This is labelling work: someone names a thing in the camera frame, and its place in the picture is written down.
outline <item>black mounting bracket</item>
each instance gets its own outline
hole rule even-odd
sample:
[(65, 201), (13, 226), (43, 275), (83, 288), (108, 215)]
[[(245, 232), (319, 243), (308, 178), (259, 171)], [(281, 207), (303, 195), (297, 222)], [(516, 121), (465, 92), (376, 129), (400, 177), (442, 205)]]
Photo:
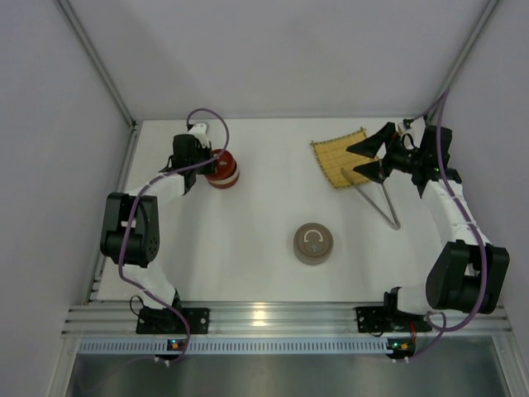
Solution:
[[(206, 335), (209, 329), (208, 308), (181, 308), (179, 312), (187, 320), (192, 335)], [(151, 309), (144, 306), (136, 323), (139, 335), (185, 334), (182, 320), (168, 309)]]
[(397, 288), (384, 294), (383, 306), (359, 306), (355, 308), (358, 332), (382, 336), (387, 332), (430, 332), (431, 327), (423, 316), (403, 313), (397, 309)]

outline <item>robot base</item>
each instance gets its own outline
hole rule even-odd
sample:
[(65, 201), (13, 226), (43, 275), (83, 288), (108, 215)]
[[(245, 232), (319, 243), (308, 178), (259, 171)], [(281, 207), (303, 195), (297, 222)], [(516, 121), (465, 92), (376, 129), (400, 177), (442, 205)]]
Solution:
[[(208, 308), (181, 308), (179, 312), (188, 321), (193, 335), (207, 334)], [(140, 310), (136, 333), (139, 335), (184, 335), (186, 331), (182, 321), (170, 310), (151, 309), (145, 306)]]

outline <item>metal frame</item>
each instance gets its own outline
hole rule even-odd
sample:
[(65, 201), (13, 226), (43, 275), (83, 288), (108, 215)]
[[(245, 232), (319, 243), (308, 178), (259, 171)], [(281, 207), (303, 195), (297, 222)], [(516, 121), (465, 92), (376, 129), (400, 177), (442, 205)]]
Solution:
[(96, 51), (95, 47), (88, 36), (88, 33), (83, 27), (83, 24), (79, 20), (74, 8), (72, 7), (69, 0), (55, 0), (55, 4), (59, 8), (60, 13), (72, 29), (74, 36), (78, 39), (79, 44), (83, 48), (84, 52), (88, 56), (88, 59), (96, 72), (98, 73), (99, 78), (101, 79), (103, 85), (107, 88), (108, 93), (112, 97), (112, 100), (116, 104), (119, 112), (122, 114), (123, 119), (130, 128), (134, 128), (136, 121), (132, 118), (131, 112), (129, 112), (128, 107), (123, 101), (123, 97), (114, 84), (110, 74), (108, 73), (105, 64), (102, 62), (101, 57)]
[(512, 397), (529, 396), (529, 372), (512, 334), (493, 337), (503, 376)]
[[(368, 305), (373, 303), (183, 302), (186, 308), (210, 308), (207, 338), (370, 337), (368, 333), (358, 332), (354, 310), (355, 307)], [(133, 304), (132, 307), (137, 311), (141, 305)], [(446, 315), (447, 326), (450, 327), (460, 323), (467, 314), (447, 311)], [(124, 302), (92, 302), (73, 306), (66, 318), (63, 337), (142, 337), (135, 334), (136, 320), (128, 303)], [(511, 331), (505, 309), (499, 305), (493, 313), (476, 316), (467, 327), (452, 335), (479, 337), (509, 334)], [(409, 337), (409, 333), (394, 332), (391, 336)]]
[[(437, 92), (434, 101), (438, 99), (448, 88), (454, 84), (455, 80), (459, 77), (463, 66), (468, 60), (472, 50), (476, 47), (478, 40), (484, 33), (485, 27), (491, 21), (493, 15), (498, 10), (499, 5), (503, 0), (488, 0), (484, 5), (483, 10), (479, 14), (476, 23), (472, 26), (469, 36), (465, 40), (465, 43), (461, 46), (459, 54), (455, 57), (454, 63), (450, 67), (450, 71), (445, 77), (443, 84)], [(433, 109), (427, 119), (427, 124), (430, 124), (436, 115), (437, 109)]]
[[(472, 27), (469, 37), (462, 45), (455, 58), (439, 93), (449, 88), (459, 75), (469, 54), (478, 39), (483, 35), (484, 28), (490, 22), (502, 0), (488, 0), (477, 22)], [(122, 190), (131, 168), (132, 158), (140, 128), (128, 110), (117, 86), (114, 84), (101, 57), (95, 50), (88, 33), (83, 28), (79, 17), (69, 0), (55, 0), (60, 13), (69, 24), (89, 61), (96, 70), (98, 77), (106, 87), (113, 102), (127, 125), (131, 128), (131, 136), (127, 142), (126, 152), (117, 180), (117, 189)], [(130, 312), (126, 303), (98, 302), (99, 276), (103, 266), (102, 256), (94, 263), (93, 277), (87, 285), (84, 306), (73, 306), (66, 319), (61, 339), (60, 350), (54, 365), (54, 372), (47, 390), (47, 395), (64, 395), (71, 372), (74, 368), (75, 355), (79, 344), (86, 337), (119, 337), (131, 340), (149, 336), (135, 334), (136, 317)], [(188, 307), (208, 306), (210, 313), (210, 333), (208, 340), (233, 340), (241, 337), (261, 340), (262, 338), (319, 337), (323, 339), (335, 337), (370, 338), (357, 331), (356, 306), (373, 305), (369, 303), (184, 303)], [(461, 321), (465, 314), (448, 313), (448, 326)], [(512, 395), (529, 395), (529, 377), (523, 365), (512, 329), (502, 305), (489, 316), (477, 316), (476, 319), (459, 332), (456, 337), (493, 337), (498, 352), (498, 360)], [(406, 333), (393, 333), (392, 337), (407, 337)]]

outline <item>white wall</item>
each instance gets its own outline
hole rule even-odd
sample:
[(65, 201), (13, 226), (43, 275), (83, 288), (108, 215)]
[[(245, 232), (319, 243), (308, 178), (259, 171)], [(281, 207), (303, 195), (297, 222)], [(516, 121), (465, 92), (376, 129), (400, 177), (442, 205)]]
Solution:
[(452, 165), (487, 237), (511, 255), (503, 302), (529, 364), (529, 2), (498, 9), (448, 97)]
[(403, 115), (485, 0), (72, 0), (139, 118)]
[(0, 395), (42, 395), (126, 126), (51, 0), (0, 2)]

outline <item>metal triangle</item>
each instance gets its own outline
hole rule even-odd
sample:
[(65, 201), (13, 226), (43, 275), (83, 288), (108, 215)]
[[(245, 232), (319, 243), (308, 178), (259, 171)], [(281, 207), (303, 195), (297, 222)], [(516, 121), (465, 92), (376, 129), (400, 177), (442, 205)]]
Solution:
[(364, 191), (360, 188), (360, 186), (355, 184), (353, 179), (349, 176), (347, 171), (344, 170), (343, 168), (341, 169), (341, 174), (343, 175), (344, 178), (347, 179), (347, 182), (349, 182), (351, 186), (353, 186), (358, 191), (358, 193), (360, 193), (360, 195), (365, 199), (365, 201), (367, 201), (369, 205), (371, 205), (371, 207), (373, 207), (377, 211), (377, 213), (379, 213), (382, 216), (382, 218), (384, 218), (384, 220), (389, 224), (389, 226), (392, 229), (394, 230), (400, 229), (400, 222), (397, 218), (397, 214), (395, 213), (395, 208), (393, 207), (391, 199), (389, 198), (388, 190), (386, 190), (386, 187), (384, 186), (384, 184), (381, 184), (382, 191), (384, 192), (384, 197), (386, 198), (386, 202), (388, 203), (389, 211), (391, 211), (391, 216), (393, 220), (391, 220), (388, 217), (388, 215), (386, 215), (384, 211), (382, 211), (382, 209), (380, 209), (380, 207), (377, 204), (375, 204), (374, 201), (371, 198), (369, 198), (367, 194), (364, 193)]

